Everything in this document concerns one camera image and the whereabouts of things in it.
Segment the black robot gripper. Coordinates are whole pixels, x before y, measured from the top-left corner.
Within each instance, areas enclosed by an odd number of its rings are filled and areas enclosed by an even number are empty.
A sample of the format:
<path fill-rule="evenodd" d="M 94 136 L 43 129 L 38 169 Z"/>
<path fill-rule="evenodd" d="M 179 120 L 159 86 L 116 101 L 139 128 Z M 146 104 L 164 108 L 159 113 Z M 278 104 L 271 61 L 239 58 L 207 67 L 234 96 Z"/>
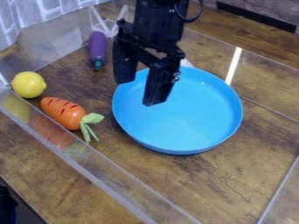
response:
<path fill-rule="evenodd" d="M 136 78 L 138 62 L 150 66 L 144 86 L 146 106 L 167 101 L 179 80 L 184 52 L 178 46 L 190 0 L 135 0 L 134 22 L 116 21 L 112 47 L 114 76 L 118 84 Z"/>

